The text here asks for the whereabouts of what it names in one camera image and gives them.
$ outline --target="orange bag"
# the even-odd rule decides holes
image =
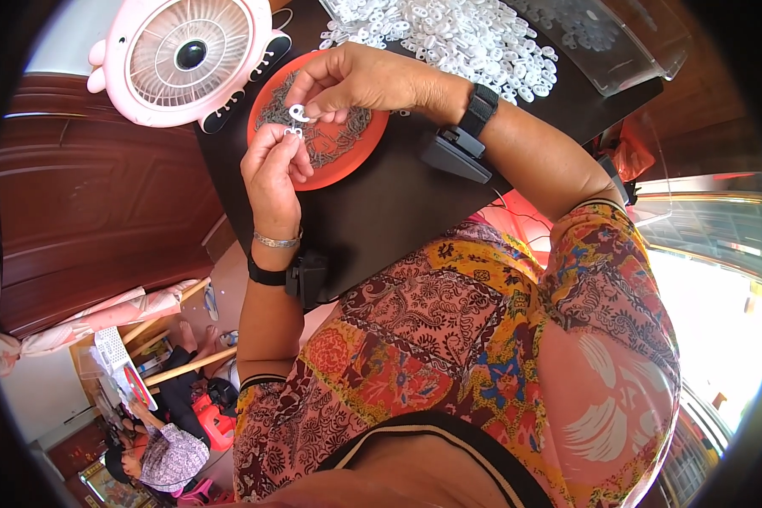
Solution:
[[[638,178],[655,163],[655,158],[639,139],[641,128],[634,116],[625,118],[618,147],[605,150],[623,182]]]

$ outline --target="black table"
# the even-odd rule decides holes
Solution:
[[[293,58],[318,47],[319,34],[330,18],[318,2],[293,0],[291,23],[284,28],[293,47],[276,71]],[[285,14],[276,15],[279,23]],[[540,46],[550,44],[539,34]],[[400,43],[387,50],[406,56]],[[602,97],[579,68],[559,51],[559,83],[547,98],[519,106],[583,144],[660,94],[659,79],[647,81],[609,98]],[[254,226],[240,177],[246,150],[251,104],[262,82],[245,87],[245,100],[216,134],[196,125],[206,166],[220,201],[243,249],[250,249]],[[498,173],[486,184],[427,167],[415,145],[436,126],[423,116],[390,116],[384,136],[366,162],[343,180],[315,191],[298,193],[302,206],[305,248],[328,258],[328,274],[320,300],[329,300],[416,250],[511,189]]]

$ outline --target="wrist-mounted device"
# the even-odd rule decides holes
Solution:
[[[248,278],[266,286],[285,286],[285,293],[298,297],[303,309],[314,309],[318,305],[319,292],[325,284],[327,258],[313,250],[306,250],[296,256],[291,265],[281,271],[268,271],[259,268],[251,257],[248,259]]]
[[[499,99],[497,92],[488,86],[475,84],[460,124],[440,128],[437,133],[423,137],[420,159],[433,168],[487,183],[491,172],[477,162],[485,151],[485,145],[477,137],[497,112]]]

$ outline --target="orange tray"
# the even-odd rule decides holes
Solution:
[[[257,117],[262,108],[271,100],[271,91],[274,88],[281,86],[288,74],[299,70],[308,62],[308,60],[319,56],[322,53],[322,51],[314,51],[300,56],[299,58],[295,58],[291,62],[285,64],[285,66],[279,69],[274,76],[271,76],[265,82],[260,93],[257,95],[257,98],[254,100],[254,105],[251,107],[251,114],[248,116],[248,135],[246,136],[246,141],[249,145],[254,138],[254,126],[257,124]],[[359,141],[356,141],[350,151],[346,154],[342,154],[332,163],[325,164],[321,168],[314,170],[314,175],[308,178],[304,184],[293,180],[293,188],[297,191],[303,191],[327,187],[330,184],[335,184],[335,182],[355,171],[356,168],[362,165],[367,157],[370,157],[370,154],[378,145],[378,141],[380,141],[381,136],[384,135],[384,129],[387,127],[388,119],[389,111],[373,110],[372,119],[370,119],[370,123],[362,133],[362,138]],[[322,133],[333,138],[338,136],[339,132],[345,128],[345,126],[341,124],[326,124],[324,122],[319,122],[317,127]],[[322,143],[327,141],[329,140],[322,137],[314,139],[314,148],[317,151],[325,152],[326,149]]]

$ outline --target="orange patterned fabric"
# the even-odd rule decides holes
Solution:
[[[287,379],[245,381],[237,497],[348,467],[362,436],[406,425],[468,443],[513,506],[640,501],[678,411],[671,323],[614,205],[577,207],[551,240],[543,271],[467,221],[359,284]]]

